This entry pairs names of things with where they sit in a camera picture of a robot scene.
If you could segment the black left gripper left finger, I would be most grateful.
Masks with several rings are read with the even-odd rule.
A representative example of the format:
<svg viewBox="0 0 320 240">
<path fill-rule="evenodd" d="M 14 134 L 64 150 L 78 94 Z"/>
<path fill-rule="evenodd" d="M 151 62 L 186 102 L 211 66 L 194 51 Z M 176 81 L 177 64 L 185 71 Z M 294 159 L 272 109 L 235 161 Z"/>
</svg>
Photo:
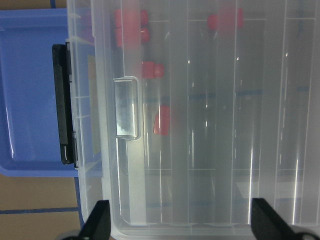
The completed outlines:
<svg viewBox="0 0 320 240">
<path fill-rule="evenodd" d="M 110 236 L 110 203 L 108 200 L 99 200 L 81 229 L 78 238 L 80 240 L 108 240 Z"/>
</svg>

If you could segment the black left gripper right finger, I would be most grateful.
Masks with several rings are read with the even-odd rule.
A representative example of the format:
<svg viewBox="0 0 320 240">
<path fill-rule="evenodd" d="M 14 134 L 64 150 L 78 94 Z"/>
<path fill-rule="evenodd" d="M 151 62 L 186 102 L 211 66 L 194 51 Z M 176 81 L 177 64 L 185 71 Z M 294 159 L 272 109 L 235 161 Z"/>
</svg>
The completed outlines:
<svg viewBox="0 0 320 240">
<path fill-rule="evenodd" d="M 299 240 L 289 225 L 264 198 L 251 201 L 251 231 L 257 240 Z"/>
</svg>

